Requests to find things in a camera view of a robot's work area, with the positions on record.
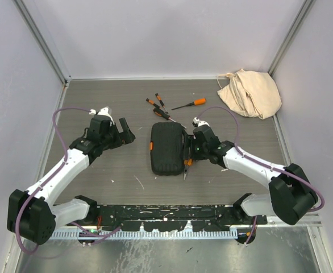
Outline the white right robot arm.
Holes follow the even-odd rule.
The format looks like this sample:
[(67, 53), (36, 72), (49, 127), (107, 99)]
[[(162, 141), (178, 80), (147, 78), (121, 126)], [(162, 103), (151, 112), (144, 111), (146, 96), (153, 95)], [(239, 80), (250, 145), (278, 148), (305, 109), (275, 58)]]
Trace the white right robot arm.
[(255, 216), (276, 216), (295, 225), (318, 202), (302, 168), (287, 167), (254, 156), (235, 143), (221, 142), (208, 125), (196, 127), (189, 135), (193, 161), (208, 160), (212, 164), (241, 173), (268, 190), (266, 194), (246, 193), (234, 202), (234, 217), (247, 224)]

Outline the black plastic tool case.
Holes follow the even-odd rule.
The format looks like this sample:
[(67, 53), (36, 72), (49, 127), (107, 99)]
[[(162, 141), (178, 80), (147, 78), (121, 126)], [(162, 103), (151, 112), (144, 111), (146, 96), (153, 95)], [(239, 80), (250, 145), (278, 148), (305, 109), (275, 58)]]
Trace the black plastic tool case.
[(177, 176), (183, 172), (183, 133), (180, 123), (158, 122), (152, 126), (149, 149), (155, 175)]

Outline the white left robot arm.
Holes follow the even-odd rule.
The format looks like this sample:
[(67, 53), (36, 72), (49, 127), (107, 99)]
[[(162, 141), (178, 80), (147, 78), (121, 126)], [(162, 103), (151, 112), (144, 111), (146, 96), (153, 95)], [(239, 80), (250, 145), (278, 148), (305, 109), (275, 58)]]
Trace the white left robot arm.
[(96, 223), (99, 209), (95, 200), (79, 195), (60, 205), (55, 202), (104, 151), (135, 140), (126, 119), (120, 118), (119, 122), (120, 130), (109, 115), (94, 115), (83, 136), (70, 144), (64, 157), (44, 177), (25, 191), (13, 191), (9, 197), (7, 228), (18, 241), (25, 238), (42, 245), (56, 229), (71, 222)]

